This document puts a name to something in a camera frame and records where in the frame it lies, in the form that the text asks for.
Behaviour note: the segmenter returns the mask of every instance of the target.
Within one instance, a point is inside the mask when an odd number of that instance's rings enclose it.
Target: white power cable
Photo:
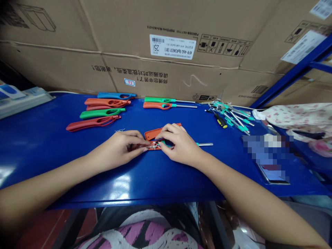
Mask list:
[[[50,91],[48,93],[74,93],[74,92],[69,92],[69,91]]]
[[[240,108],[245,108],[245,109],[249,109],[249,110],[257,110],[257,111],[264,111],[264,110],[267,110],[267,108],[265,109],[255,109],[255,108],[250,108],[250,107],[242,107],[242,106],[239,106],[239,105],[232,105],[233,107],[240,107]]]

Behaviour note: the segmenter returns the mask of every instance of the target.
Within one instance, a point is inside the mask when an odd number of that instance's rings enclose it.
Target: floor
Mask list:
[[[44,211],[26,228],[16,248],[51,249],[71,212],[70,209]],[[96,223],[96,210],[89,209],[76,242],[90,234]]]

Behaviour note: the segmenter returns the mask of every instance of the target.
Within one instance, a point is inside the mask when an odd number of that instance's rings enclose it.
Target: tool pile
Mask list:
[[[126,111],[123,107],[131,104],[129,99],[133,99],[134,97],[136,97],[136,94],[101,92],[98,94],[97,99],[89,98],[84,102],[87,107],[86,111],[81,113],[80,118],[88,120],[70,123],[66,130],[74,132],[89,127],[109,125],[121,118],[119,114]]]
[[[253,117],[250,116],[250,112],[238,110],[230,104],[224,104],[221,101],[221,97],[220,102],[212,101],[208,102],[207,104],[209,105],[209,109],[205,111],[214,113],[214,117],[222,128],[225,129],[228,126],[235,125],[235,127],[237,127],[240,131],[250,136],[249,129],[243,124],[245,123],[251,126],[255,126],[253,123],[250,122],[255,120]]]

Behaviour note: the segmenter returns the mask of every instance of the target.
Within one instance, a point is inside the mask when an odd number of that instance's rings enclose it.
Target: hand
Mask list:
[[[126,164],[148,150],[136,148],[138,144],[150,145],[150,142],[139,131],[119,131],[85,157],[100,173]]]
[[[175,144],[174,149],[170,149],[164,143],[159,143],[162,151],[173,161],[194,167],[205,153],[187,131],[175,123],[167,124],[162,128],[160,134],[156,136],[156,140],[162,138]]]

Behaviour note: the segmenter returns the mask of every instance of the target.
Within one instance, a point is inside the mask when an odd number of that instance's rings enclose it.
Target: pixelated area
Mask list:
[[[294,160],[293,136],[243,136],[243,151],[256,164],[260,165],[269,179],[289,182],[287,169]]]

